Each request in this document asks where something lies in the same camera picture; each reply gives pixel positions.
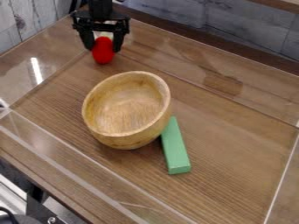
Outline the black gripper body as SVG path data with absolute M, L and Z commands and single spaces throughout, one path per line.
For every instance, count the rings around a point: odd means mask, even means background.
M 86 12 L 71 12 L 71 28 L 77 32 L 114 32 L 129 33 L 129 16 L 112 12 L 105 19 L 94 19 Z

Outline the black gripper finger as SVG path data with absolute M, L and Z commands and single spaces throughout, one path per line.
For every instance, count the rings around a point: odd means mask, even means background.
M 113 33 L 113 52 L 117 53 L 121 50 L 125 34 L 121 31 Z
M 94 45 L 94 37 L 92 31 L 81 30 L 78 32 L 80 40 L 82 42 L 84 47 L 90 51 Z

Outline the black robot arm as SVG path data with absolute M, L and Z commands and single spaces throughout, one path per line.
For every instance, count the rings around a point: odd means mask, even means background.
M 112 50 L 121 50 L 125 35 L 129 33 L 130 17 L 113 10 L 112 0 L 88 0 L 86 10 L 70 13 L 71 28 L 78 32 L 84 47 L 90 51 L 96 44 L 93 32 L 112 34 Z

